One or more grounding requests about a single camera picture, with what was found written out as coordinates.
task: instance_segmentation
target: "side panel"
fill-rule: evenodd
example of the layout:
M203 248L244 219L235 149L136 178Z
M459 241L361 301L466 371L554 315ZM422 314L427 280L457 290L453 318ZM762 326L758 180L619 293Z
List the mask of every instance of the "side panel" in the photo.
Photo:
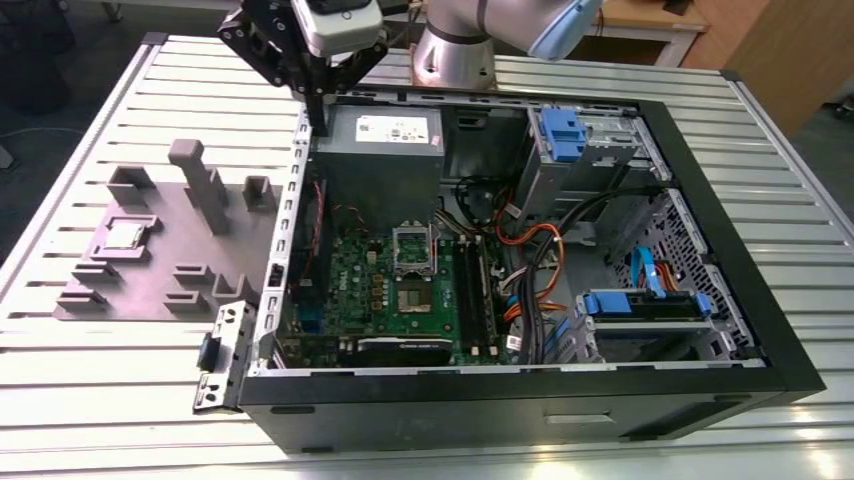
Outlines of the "side panel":
M598 396L252 406L246 411L287 453L383 451L670 438L762 398Z
M753 329L760 351L772 366L778 367L788 390L798 392L785 398L785 403L789 403L824 390L825 384L677 129L667 107L658 102L639 102L639 109L709 243L710 258L722 267L721 273Z

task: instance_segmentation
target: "blue latch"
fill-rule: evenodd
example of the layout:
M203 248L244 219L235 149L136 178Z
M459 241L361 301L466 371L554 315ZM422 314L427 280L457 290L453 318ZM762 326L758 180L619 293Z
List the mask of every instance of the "blue latch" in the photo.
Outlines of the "blue latch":
M543 108L541 116L541 126L555 162L577 162L587 146L587 127L578 119L575 111Z
M697 308L699 308L699 312L703 318L709 317L716 311L716 307L712 303L712 299L709 298L709 295L706 295L702 292L698 292L694 295L694 300L697 301Z
M598 313L631 313L629 295L623 292L591 292L585 295L587 315Z

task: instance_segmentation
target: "metal bracket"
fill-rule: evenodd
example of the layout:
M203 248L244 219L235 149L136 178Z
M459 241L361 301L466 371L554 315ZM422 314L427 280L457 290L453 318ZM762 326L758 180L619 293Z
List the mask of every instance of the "metal bracket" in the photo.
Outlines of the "metal bracket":
M206 334L199 348L202 370L195 414L242 413L238 407L240 387L255 328L255 307L246 301L223 305L214 330Z

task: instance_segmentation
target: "green circuit board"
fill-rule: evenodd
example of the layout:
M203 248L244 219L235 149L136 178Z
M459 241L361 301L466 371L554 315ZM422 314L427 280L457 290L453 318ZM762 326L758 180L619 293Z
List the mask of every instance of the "green circuit board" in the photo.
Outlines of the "green circuit board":
M314 323L299 335L282 339L289 351L299 350L306 367L337 366L343 337L433 337L451 340L455 365L501 363L490 352L473 355L461 346L453 240L437 243L437 275L394 274L391 236L343 235L334 240L330 289L322 312L298 311L298 324ZM429 251L423 242L402 242L401 259L423 262Z
M421 258L423 247L402 245L405 248L409 258ZM453 248L453 242L439 243L439 271L430 281L398 280L390 238L339 238L333 250L323 333L430 334L454 339L458 325ZM371 252L375 260L369 259Z

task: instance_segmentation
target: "wooden cabinet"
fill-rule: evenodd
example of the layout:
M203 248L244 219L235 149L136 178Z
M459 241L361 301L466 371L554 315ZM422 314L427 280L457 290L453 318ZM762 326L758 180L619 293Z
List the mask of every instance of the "wooden cabinet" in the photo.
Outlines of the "wooden cabinet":
M737 71L793 135L854 74L854 1L694 2L712 26L682 66Z

